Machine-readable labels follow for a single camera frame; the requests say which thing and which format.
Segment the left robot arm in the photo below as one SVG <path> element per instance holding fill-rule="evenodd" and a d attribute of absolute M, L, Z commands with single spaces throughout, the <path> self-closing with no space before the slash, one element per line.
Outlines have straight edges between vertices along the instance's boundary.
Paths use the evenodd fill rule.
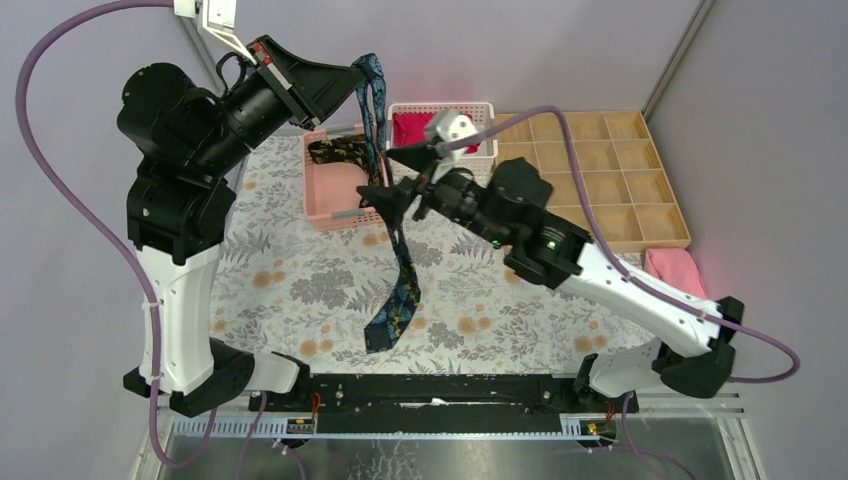
<path fill-rule="evenodd" d="M 123 89 L 119 130 L 142 153 L 126 201 L 128 237 L 148 284 L 143 358 L 123 378 L 145 398 L 169 396 L 194 417 L 248 391 L 288 411 L 309 401 L 308 366 L 225 344 L 208 329 L 213 279 L 235 191 L 228 173 L 276 130 L 311 130 L 365 83 L 358 66 L 302 59 L 268 36 L 249 45 L 222 95 L 178 66 L 154 63 Z"/>

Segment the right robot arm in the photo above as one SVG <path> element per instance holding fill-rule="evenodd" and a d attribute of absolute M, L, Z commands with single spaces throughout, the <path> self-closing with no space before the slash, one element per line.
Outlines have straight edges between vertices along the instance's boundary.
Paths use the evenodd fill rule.
<path fill-rule="evenodd" d="M 486 186 L 458 168 L 431 183 L 427 175 L 433 161 L 420 165 L 424 171 L 416 178 L 357 191 L 392 226 L 420 198 L 416 218 L 437 212 L 493 247 L 508 247 L 504 263 L 522 280 L 595 301 L 654 335 L 640 347 L 586 357 L 573 386 L 583 410 L 597 412 L 613 398 L 657 385 L 693 398 L 712 398 L 729 380 L 733 332 L 707 318 L 715 315 L 739 324 L 741 301 L 707 300 L 630 264 L 615 265 L 598 239 L 547 211 L 553 187 L 522 157 L 500 163 Z"/>

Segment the red folded cloth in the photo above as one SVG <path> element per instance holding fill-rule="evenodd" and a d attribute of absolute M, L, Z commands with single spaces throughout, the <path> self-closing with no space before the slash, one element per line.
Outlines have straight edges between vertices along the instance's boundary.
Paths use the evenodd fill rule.
<path fill-rule="evenodd" d="M 394 112 L 391 146 L 387 150 L 425 141 L 427 139 L 425 129 L 437 114 L 438 111 Z"/>

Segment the black gold necktie in basket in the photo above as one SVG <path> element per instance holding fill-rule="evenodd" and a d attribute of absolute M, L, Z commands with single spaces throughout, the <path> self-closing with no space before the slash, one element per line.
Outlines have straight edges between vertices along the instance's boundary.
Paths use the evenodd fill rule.
<path fill-rule="evenodd" d="M 307 144 L 307 151 L 315 164 L 353 164 L 366 174 L 368 186 L 386 185 L 383 156 L 364 133 L 313 141 Z"/>

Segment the pink plastic basket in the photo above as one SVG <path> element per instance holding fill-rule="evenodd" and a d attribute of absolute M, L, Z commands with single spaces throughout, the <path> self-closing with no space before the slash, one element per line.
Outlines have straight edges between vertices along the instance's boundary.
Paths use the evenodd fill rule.
<path fill-rule="evenodd" d="M 373 207 L 360 207 L 356 191 L 367 183 L 367 175 L 351 163 L 316 164 L 308 146 L 316 141 L 362 134 L 361 123 L 317 129 L 302 136 L 303 211 L 306 220 L 319 231 L 381 224 L 382 218 Z"/>

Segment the white plastic basket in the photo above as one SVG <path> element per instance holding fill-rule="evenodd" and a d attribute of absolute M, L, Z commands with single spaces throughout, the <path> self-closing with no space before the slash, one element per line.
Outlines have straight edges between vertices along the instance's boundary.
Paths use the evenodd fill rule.
<path fill-rule="evenodd" d="M 495 125 L 495 110 L 488 102 L 393 103 L 388 108 L 389 127 L 385 148 L 407 146 L 424 140 L 426 124 L 443 110 L 457 110 L 478 131 L 488 130 Z M 469 148 L 457 166 L 470 170 L 475 180 L 484 184 L 488 181 L 497 154 L 498 142 L 490 138 Z"/>

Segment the floral table mat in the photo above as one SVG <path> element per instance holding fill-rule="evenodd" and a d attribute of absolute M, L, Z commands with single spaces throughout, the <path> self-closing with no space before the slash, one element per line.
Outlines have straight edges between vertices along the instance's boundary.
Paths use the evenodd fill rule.
<path fill-rule="evenodd" d="M 316 373 L 573 373 L 590 353 L 617 353 L 650 334 L 598 303 L 519 279 L 503 252 L 432 214 L 406 222 L 422 289 L 398 343 L 368 353 L 365 326 L 398 267 L 378 224 L 315 230 L 303 211 L 297 136 L 248 159 L 211 300 L 210 331 L 252 352 L 280 352 Z"/>

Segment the wooden compartment tray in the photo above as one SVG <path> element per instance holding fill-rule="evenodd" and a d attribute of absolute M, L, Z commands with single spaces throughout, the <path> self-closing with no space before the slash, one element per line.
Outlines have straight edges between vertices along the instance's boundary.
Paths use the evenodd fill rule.
<path fill-rule="evenodd" d="M 689 230 L 642 113 L 569 112 L 566 120 L 577 170 L 549 113 L 499 133 L 496 160 L 525 158 L 553 186 L 548 210 L 589 230 L 575 184 L 580 178 L 593 218 L 616 253 L 688 247 Z"/>

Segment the pink folded cloth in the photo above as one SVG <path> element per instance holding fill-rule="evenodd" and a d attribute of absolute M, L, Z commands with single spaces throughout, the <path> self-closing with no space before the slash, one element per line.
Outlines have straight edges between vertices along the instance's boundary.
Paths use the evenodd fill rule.
<path fill-rule="evenodd" d="M 651 248 L 644 253 L 644 270 L 688 294 L 706 298 L 707 292 L 693 257 L 682 248 Z"/>

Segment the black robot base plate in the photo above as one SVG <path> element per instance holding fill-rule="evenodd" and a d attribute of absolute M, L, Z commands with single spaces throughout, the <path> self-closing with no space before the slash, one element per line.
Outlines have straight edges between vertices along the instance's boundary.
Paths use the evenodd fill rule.
<path fill-rule="evenodd" d="M 310 374 L 248 408 L 303 414 L 320 434 L 548 434 L 566 414 L 605 418 L 639 404 L 550 374 Z"/>

